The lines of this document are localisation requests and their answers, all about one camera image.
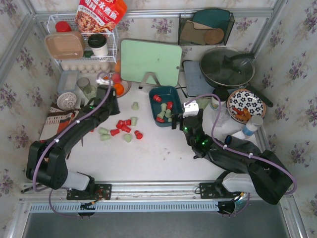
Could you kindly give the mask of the green capsule top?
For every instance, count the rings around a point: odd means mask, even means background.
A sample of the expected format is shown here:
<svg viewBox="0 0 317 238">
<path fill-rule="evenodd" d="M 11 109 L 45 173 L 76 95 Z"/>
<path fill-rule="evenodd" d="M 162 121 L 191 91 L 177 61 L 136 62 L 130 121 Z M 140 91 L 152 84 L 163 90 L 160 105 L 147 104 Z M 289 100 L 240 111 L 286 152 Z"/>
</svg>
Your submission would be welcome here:
<svg viewBox="0 0 317 238">
<path fill-rule="evenodd" d="M 139 109 L 139 104 L 138 104 L 138 102 L 133 102 L 131 108 L 132 108 L 133 110 L 135 110 L 135 111 L 138 110 L 138 109 Z"/>
</svg>

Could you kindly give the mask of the red capsule number two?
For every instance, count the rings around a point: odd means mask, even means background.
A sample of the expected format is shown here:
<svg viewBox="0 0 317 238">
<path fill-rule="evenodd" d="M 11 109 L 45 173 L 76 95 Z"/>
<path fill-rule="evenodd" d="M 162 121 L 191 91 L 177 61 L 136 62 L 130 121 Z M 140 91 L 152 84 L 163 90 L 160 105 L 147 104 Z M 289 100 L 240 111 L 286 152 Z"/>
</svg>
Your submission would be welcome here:
<svg viewBox="0 0 317 238">
<path fill-rule="evenodd" d="M 173 107 L 173 102 L 172 101 L 169 101 L 169 102 L 167 102 L 167 109 L 168 110 L 172 110 L 172 107 Z"/>
</svg>

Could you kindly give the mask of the clear plastic cup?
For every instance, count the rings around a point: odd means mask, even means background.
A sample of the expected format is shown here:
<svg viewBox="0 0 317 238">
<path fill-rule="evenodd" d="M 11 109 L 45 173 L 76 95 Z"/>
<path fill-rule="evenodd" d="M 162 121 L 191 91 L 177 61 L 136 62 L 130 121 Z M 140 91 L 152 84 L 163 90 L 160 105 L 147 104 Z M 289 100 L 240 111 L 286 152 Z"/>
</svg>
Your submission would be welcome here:
<svg viewBox="0 0 317 238">
<path fill-rule="evenodd" d="M 214 124 L 216 127 L 222 127 L 229 119 L 230 115 L 226 107 L 218 108 L 214 111 Z"/>
</svg>

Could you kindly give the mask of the teal storage basket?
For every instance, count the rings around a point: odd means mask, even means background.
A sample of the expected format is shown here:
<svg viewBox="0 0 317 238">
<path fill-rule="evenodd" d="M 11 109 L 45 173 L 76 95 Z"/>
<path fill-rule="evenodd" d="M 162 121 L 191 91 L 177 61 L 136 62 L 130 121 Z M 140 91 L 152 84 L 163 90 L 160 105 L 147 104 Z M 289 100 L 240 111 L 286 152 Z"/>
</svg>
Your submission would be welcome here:
<svg viewBox="0 0 317 238">
<path fill-rule="evenodd" d="M 158 103 L 153 100 L 154 95 L 159 95 L 162 98 L 162 102 Z M 149 92 L 149 99 L 150 99 L 150 106 L 152 109 L 152 115 L 155 120 L 155 123 L 159 127 L 169 127 L 172 125 L 172 117 L 166 118 L 164 116 L 164 123 L 160 123 L 156 121 L 157 114 L 159 114 L 161 111 L 167 110 L 167 102 L 172 101 L 173 107 L 171 110 L 171 116 L 174 114 L 181 114 L 183 112 L 182 110 L 182 104 L 179 99 L 179 95 L 177 90 L 172 86 L 162 86 L 153 88 Z"/>
</svg>

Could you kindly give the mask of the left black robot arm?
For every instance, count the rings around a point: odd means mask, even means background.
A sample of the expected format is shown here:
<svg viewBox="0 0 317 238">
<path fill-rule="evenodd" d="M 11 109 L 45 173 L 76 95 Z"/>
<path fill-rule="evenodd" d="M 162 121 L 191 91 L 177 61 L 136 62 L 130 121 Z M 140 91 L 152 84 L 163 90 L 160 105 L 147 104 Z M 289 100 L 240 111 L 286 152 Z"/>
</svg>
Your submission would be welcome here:
<svg viewBox="0 0 317 238">
<path fill-rule="evenodd" d="M 37 184 L 41 184 L 54 190 L 86 190 L 91 178 L 83 173 L 70 172 L 66 156 L 87 133 L 119 112 L 114 87 L 111 84 L 99 85 L 96 97 L 79 111 L 65 129 L 47 140 L 33 142 L 26 169 L 26 177 L 32 181 L 33 189 L 38 191 Z"/>
</svg>

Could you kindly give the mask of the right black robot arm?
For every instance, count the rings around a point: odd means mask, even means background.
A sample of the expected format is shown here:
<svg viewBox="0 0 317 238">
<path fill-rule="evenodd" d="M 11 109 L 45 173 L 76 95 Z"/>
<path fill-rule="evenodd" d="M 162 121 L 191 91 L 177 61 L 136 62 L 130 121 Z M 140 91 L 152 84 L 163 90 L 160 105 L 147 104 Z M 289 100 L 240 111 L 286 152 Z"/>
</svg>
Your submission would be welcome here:
<svg viewBox="0 0 317 238">
<path fill-rule="evenodd" d="M 206 134 L 202 109 L 192 116 L 173 114 L 171 120 L 172 129 L 183 131 L 195 158 L 204 158 L 229 174 L 248 175 L 252 192 L 265 202 L 275 205 L 290 187 L 296 187 L 295 179 L 272 151 L 260 151 L 254 143 L 231 135 L 221 142 Z"/>
</svg>

